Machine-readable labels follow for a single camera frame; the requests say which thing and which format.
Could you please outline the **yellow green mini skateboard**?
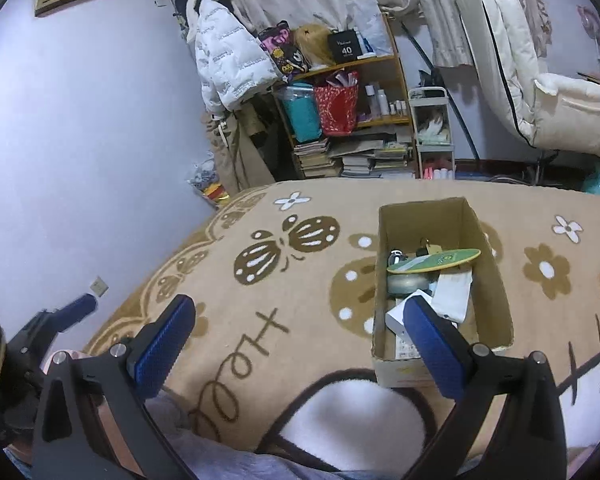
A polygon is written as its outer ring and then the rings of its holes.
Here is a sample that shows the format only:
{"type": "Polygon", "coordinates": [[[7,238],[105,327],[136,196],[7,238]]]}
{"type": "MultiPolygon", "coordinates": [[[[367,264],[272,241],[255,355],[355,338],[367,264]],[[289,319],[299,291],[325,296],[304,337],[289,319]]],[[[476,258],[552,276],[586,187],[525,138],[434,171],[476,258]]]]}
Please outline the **yellow green mini skateboard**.
{"type": "Polygon", "coordinates": [[[418,256],[388,266],[389,274],[422,274],[452,269],[471,263],[481,255],[477,248],[447,250],[436,254],[418,256]]]}

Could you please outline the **white rolling cart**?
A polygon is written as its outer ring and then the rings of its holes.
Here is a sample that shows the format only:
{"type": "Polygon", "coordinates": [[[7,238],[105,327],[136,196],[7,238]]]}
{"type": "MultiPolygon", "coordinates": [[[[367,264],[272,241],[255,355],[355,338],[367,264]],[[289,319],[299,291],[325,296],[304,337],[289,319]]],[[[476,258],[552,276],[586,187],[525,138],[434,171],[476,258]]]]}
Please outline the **white rolling cart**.
{"type": "Polygon", "coordinates": [[[419,177],[455,179],[455,145],[450,124],[450,99],[442,87],[408,92],[419,177]]]}

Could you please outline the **white puffer jacket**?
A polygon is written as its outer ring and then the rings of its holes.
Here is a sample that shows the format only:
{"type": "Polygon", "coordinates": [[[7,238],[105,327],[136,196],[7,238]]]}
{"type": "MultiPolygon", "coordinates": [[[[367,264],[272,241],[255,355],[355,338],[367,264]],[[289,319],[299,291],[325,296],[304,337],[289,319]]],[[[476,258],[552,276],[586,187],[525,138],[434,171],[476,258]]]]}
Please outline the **white puffer jacket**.
{"type": "Polygon", "coordinates": [[[282,73],[221,0],[187,0],[187,43],[194,48],[201,96],[209,115],[218,118],[267,92],[282,73]]]}

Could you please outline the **cream padded coat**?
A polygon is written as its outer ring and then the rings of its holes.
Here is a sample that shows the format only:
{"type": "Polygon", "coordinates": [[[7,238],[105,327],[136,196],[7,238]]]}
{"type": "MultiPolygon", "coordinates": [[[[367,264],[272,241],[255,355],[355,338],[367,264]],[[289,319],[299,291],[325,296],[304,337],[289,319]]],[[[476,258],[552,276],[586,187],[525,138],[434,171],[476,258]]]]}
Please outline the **cream padded coat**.
{"type": "Polygon", "coordinates": [[[600,157],[600,85],[552,74],[524,0],[455,0],[490,109],[532,148],[600,157]]]}

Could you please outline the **brown cardboard box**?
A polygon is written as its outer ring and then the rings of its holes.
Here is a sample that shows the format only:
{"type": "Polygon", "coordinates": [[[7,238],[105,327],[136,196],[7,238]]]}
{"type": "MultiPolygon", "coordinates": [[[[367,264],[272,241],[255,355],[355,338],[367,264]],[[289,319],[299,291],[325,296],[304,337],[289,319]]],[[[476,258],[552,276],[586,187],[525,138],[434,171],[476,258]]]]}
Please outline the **brown cardboard box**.
{"type": "Polygon", "coordinates": [[[379,209],[373,366],[386,388],[430,384],[402,320],[405,300],[425,300],[471,344],[502,353],[514,326],[501,272],[475,211],[460,197],[379,209]]]}

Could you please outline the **clear packing tape roll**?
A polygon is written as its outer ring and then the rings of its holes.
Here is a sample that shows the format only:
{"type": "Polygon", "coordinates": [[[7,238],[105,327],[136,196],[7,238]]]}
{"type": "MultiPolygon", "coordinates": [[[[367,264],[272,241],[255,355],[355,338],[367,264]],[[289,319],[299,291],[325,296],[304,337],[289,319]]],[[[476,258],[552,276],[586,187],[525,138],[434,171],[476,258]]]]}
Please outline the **clear packing tape roll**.
{"type": "Polygon", "coordinates": [[[431,295],[437,287],[437,272],[414,274],[388,274],[387,296],[405,298],[418,290],[431,295]]]}

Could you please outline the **black gift box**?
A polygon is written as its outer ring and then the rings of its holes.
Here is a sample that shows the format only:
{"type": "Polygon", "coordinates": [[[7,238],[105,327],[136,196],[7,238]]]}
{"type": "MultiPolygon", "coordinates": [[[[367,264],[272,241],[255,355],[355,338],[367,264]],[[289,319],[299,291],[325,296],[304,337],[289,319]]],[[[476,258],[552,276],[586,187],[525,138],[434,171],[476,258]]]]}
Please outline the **black gift box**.
{"type": "Polygon", "coordinates": [[[353,29],[333,32],[327,36],[327,44],[337,64],[356,61],[362,54],[358,36],[353,29]]]}

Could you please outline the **stack of books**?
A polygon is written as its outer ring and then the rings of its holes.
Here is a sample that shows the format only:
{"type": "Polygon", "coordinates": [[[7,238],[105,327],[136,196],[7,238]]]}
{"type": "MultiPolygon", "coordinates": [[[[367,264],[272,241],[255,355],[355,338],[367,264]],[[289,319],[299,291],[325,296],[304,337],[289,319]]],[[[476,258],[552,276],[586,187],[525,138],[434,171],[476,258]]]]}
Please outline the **stack of books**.
{"type": "Polygon", "coordinates": [[[329,138],[299,143],[292,151],[303,179],[339,177],[341,162],[329,155],[329,138]]]}

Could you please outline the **beige AIMA key tag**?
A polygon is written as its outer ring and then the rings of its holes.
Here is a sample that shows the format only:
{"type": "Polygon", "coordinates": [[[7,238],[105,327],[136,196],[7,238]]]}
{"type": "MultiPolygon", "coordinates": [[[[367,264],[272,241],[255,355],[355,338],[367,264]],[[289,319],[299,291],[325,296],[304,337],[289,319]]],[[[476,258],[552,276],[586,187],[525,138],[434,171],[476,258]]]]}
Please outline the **beige AIMA key tag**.
{"type": "Polygon", "coordinates": [[[430,240],[426,238],[422,238],[420,240],[419,248],[416,250],[416,255],[420,256],[430,256],[437,255],[442,252],[442,247],[438,244],[432,244],[430,240]]]}

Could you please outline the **white flat box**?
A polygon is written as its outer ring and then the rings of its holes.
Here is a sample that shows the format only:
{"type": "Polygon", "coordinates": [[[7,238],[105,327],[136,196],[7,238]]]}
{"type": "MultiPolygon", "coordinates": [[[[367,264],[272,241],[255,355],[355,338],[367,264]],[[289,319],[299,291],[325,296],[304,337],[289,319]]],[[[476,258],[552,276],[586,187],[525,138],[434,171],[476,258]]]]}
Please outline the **white flat box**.
{"type": "Polygon", "coordinates": [[[406,300],[411,296],[422,297],[440,318],[451,321],[455,326],[463,324],[467,318],[472,285],[471,267],[458,266],[437,272],[437,274],[439,274],[437,287],[431,295],[418,290],[405,298],[393,298],[396,300],[396,305],[385,314],[388,330],[404,341],[408,341],[408,336],[403,323],[403,312],[406,300]]]}

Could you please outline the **wooden bookshelf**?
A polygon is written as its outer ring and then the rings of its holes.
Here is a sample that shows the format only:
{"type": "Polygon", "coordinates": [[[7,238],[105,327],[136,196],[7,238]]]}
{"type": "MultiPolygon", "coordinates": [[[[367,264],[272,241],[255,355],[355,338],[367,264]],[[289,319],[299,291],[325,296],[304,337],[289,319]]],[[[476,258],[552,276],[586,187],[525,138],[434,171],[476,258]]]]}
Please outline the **wooden bookshelf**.
{"type": "Polygon", "coordinates": [[[302,73],[276,88],[274,103],[299,179],[413,177],[413,119],[396,37],[390,51],[302,73]]]}

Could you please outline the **red gift bag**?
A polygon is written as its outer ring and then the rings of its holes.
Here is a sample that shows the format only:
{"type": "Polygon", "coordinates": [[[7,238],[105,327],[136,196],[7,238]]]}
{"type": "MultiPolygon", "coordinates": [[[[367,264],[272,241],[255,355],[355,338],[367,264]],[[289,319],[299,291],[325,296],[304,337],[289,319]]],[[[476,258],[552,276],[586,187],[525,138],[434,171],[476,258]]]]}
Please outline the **red gift bag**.
{"type": "Polygon", "coordinates": [[[325,136],[350,136],[358,123],[358,72],[338,70],[314,87],[315,102],[325,136]]]}

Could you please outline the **beige floral carpet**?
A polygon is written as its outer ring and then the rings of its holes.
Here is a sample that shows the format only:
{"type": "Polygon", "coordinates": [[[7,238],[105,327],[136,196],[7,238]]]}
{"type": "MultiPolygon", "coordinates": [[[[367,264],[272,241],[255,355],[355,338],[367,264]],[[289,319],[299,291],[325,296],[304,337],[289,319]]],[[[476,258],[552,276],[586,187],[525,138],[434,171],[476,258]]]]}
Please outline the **beige floral carpet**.
{"type": "Polygon", "coordinates": [[[87,345],[108,350],[178,295],[198,323],[166,381],[194,434],[224,451],[399,478],[445,399],[396,348],[388,255],[477,248],[460,332],[550,362],[567,474],[600,450],[600,196],[464,181],[321,179],[239,194],[87,345]]]}

